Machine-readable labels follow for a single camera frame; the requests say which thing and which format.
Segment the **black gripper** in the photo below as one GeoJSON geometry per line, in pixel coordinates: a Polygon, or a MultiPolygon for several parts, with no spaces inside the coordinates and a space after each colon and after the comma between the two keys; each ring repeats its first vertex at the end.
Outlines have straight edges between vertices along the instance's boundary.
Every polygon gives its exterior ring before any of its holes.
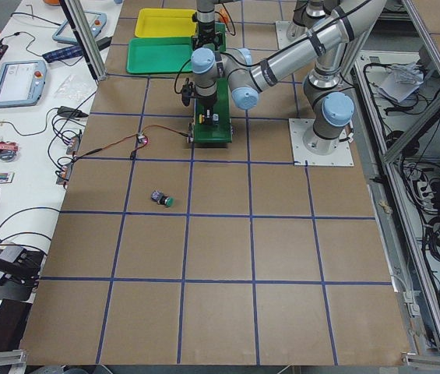
{"type": "Polygon", "coordinates": [[[217,102],[217,93],[213,93],[213,94],[207,95],[207,96],[196,94],[196,102],[199,107],[199,111],[204,111],[203,123],[205,125],[213,125],[213,123],[214,123],[213,108],[217,102]]]}
{"type": "Polygon", "coordinates": [[[198,23],[196,35],[192,37],[192,50],[211,48],[224,50],[224,26],[220,23],[198,23]]]}

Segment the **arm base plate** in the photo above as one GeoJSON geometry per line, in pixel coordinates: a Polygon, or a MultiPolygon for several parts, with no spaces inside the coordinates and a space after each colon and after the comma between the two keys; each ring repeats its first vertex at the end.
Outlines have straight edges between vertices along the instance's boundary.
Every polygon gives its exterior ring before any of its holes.
{"type": "Polygon", "coordinates": [[[294,21],[276,21],[276,35],[279,40],[293,41],[302,35],[303,26],[294,21]]]}
{"type": "Polygon", "coordinates": [[[290,118],[289,133],[295,166],[345,167],[354,166],[345,127],[336,139],[322,139],[313,129],[313,118],[290,118]]]}

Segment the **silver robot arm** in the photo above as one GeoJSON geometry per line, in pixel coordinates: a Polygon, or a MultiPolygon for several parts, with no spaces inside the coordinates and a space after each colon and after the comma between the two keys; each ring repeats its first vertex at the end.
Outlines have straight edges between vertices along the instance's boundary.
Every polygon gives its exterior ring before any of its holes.
{"type": "MultiPolygon", "coordinates": [[[[216,5],[224,5],[228,1],[197,1],[196,12],[192,21],[197,23],[195,35],[192,36],[192,50],[209,47],[219,51],[226,46],[225,36],[222,31],[216,30],[216,5]]],[[[313,27],[318,21],[324,19],[324,1],[297,1],[294,7],[293,18],[287,23],[285,34],[277,32],[279,48],[285,47],[295,41],[307,29],[313,27]]]]}
{"type": "Polygon", "coordinates": [[[350,54],[347,45],[370,31],[384,6],[384,1],[310,1],[302,16],[293,19],[306,31],[256,63],[246,48],[231,52],[196,48],[191,55],[194,80],[185,85],[199,103],[195,126],[216,129],[226,118],[215,109],[219,81],[243,111],[257,105],[261,92],[309,62],[315,63],[310,85],[331,90],[338,83],[343,58],[350,54]]]}

